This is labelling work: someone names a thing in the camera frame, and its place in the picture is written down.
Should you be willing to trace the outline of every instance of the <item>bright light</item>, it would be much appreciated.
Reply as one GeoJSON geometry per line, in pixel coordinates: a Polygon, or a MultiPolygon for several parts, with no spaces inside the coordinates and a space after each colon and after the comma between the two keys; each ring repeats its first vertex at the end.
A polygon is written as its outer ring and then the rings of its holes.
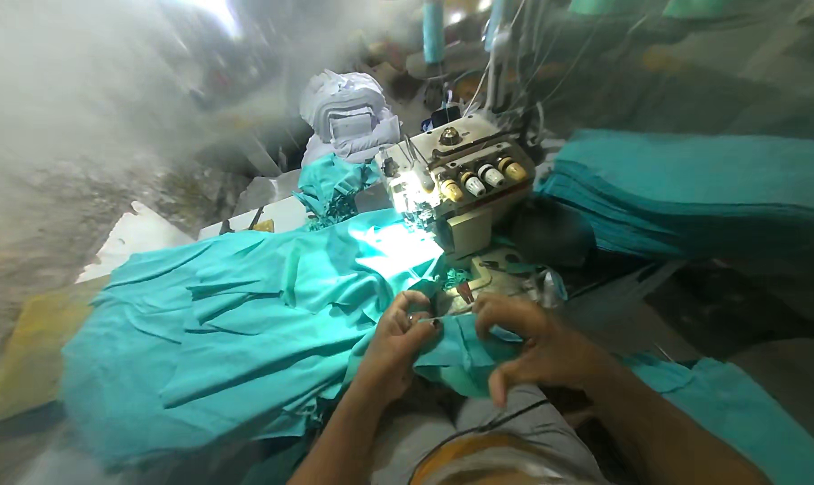
{"type": "Polygon", "coordinates": [[[452,25],[453,23],[458,23],[462,20],[464,20],[464,12],[457,11],[451,16],[449,16],[449,25],[452,25]]]}
{"type": "Polygon", "coordinates": [[[232,39],[242,37],[242,29],[239,22],[234,18],[234,13],[230,11],[227,0],[185,0],[186,4],[194,5],[206,10],[215,16],[221,27],[232,39]]]}

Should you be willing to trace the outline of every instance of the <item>fabric stack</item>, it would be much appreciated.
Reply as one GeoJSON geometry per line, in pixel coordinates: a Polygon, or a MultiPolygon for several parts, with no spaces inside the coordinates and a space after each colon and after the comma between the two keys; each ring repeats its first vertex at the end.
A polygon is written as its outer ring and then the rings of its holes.
{"type": "Polygon", "coordinates": [[[351,163],[373,158],[379,147],[397,143],[398,117],[386,104],[383,88],[359,72],[324,71],[311,78],[299,102],[299,115],[314,129],[302,165],[327,154],[351,163]]]}
{"type": "Polygon", "coordinates": [[[575,132],[536,191],[599,248],[657,259],[790,256],[814,243],[814,141],[575,132]]]}

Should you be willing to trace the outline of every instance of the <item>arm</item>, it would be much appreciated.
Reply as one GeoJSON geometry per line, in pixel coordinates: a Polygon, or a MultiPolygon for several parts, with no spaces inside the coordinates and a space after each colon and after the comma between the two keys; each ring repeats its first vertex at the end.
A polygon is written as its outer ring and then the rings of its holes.
{"type": "Polygon", "coordinates": [[[411,304],[427,307],[429,302],[421,292],[398,294],[380,318],[353,383],[288,485],[343,485],[368,480],[380,416],[410,386],[416,353],[436,334],[431,322],[413,325],[427,314],[408,315],[411,304]]]}
{"type": "Polygon", "coordinates": [[[597,415],[651,485],[766,485],[746,458],[708,433],[650,389],[610,354],[549,317],[538,305],[483,294],[473,307],[476,330],[499,325],[526,340],[521,356],[504,362],[488,381],[491,397],[505,404],[519,383],[582,389],[597,415]]]}

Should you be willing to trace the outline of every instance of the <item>teal fabric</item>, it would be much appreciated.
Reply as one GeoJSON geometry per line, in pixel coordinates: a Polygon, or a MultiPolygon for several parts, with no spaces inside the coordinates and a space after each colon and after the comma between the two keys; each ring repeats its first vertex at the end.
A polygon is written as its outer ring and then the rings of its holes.
{"type": "Polygon", "coordinates": [[[61,399],[107,464],[302,436],[396,292],[432,292],[441,258],[392,210],[133,255],[63,348],[61,399]]]}
{"type": "Polygon", "coordinates": [[[657,259],[789,256],[814,241],[814,141],[577,131],[536,191],[599,248],[657,259]]]}
{"type": "Polygon", "coordinates": [[[814,485],[814,438],[742,369],[714,359],[702,359],[692,369],[646,356],[625,363],[756,464],[774,485],[814,485]]]}
{"type": "MultiPolygon", "coordinates": [[[[488,397],[488,377],[497,362],[513,359],[521,348],[521,338],[495,327],[487,340],[476,334],[476,316],[472,313],[439,318],[438,338],[425,346],[413,368],[426,379],[445,383],[467,397],[488,397]]],[[[365,355],[371,335],[354,347],[348,362],[345,382],[353,380],[365,355]]]]}
{"type": "Polygon", "coordinates": [[[450,268],[446,271],[446,279],[443,281],[443,290],[454,288],[461,283],[466,283],[473,278],[473,275],[465,269],[450,268]]]}
{"type": "Polygon", "coordinates": [[[379,179],[372,163],[349,163],[328,154],[302,169],[297,182],[301,193],[293,195],[316,215],[309,224],[314,230],[355,216],[354,195],[379,179]]]}

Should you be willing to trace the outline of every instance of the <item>finger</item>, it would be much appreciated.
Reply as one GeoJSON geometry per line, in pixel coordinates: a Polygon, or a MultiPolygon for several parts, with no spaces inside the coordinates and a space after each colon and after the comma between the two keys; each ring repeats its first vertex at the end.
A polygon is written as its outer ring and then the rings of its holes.
{"type": "Polygon", "coordinates": [[[490,293],[490,292],[482,292],[478,295],[476,299],[476,303],[473,303],[473,313],[479,313],[482,311],[486,305],[494,302],[499,301],[500,297],[502,297],[500,293],[490,293]]]}
{"type": "Polygon", "coordinates": [[[488,377],[488,390],[496,407],[506,407],[506,394],[512,387],[532,382],[525,357],[501,363],[488,377]]]}
{"type": "Polygon", "coordinates": [[[390,332],[394,332],[396,335],[403,335],[407,333],[412,323],[410,316],[407,315],[407,312],[401,310],[400,308],[390,313],[389,317],[381,318],[380,321],[386,322],[387,325],[393,325],[394,328],[390,328],[388,330],[390,332]]]}
{"type": "Polygon", "coordinates": [[[426,343],[437,335],[437,320],[416,321],[403,336],[402,351],[405,355],[414,355],[426,343]]]}
{"type": "Polygon", "coordinates": [[[411,313],[410,314],[411,324],[413,324],[413,323],[415,323],[415,322],[417,322],[419,320],[422,320],[423,318],[431,318],[431,313],[429,313],[429,312],[416,312],[416,313],[411,313]]]}
{"type": "Polygon", "coordinates": [[[488,332],[494,325],[518,333],[518,330],[520,330],[518,315],[513,310],[511,300],[506,297],[486,300],[476,314],[476,334],[478,337],[487,338],[488,332]]]}
{"type": "Polygon", "coordinates": [[[431,306],[431,302],[428,300],[428,297],[425,296],[422,292],[416,292],[414,290],[404,290],[399,292],[395,295],[395,300],[392,301],[392,304],[389,305],[390,310],[404,310],[407,312],[410,310],[411,305],[414,305],[418,308],[428,308],[431,306]]]}

